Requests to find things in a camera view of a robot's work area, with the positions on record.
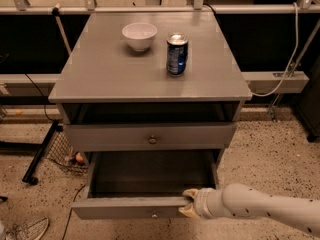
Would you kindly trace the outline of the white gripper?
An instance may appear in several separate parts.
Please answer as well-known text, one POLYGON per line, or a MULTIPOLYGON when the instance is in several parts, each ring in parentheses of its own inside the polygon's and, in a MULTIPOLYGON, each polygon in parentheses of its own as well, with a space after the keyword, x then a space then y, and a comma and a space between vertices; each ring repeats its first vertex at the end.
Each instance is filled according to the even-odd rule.
POLYGON ((184 207, 179 207, 181 214, 189 218, 213 219, 217 208, 217 191, 212 188, 187 189, 182 195, 194 198, 193 204, 189 203, 184 207))

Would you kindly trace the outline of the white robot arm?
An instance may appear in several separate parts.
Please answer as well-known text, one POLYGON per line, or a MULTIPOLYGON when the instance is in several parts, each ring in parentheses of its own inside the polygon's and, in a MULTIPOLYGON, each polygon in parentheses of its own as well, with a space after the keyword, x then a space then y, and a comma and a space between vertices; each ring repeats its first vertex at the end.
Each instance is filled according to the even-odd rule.
POLYGON ((320 201, 316 199, 266 194, 239 183, 223 189, 188 189, 183 196, 190 202, 179 212, 189 218, 265 217, 320 237, 320 201))

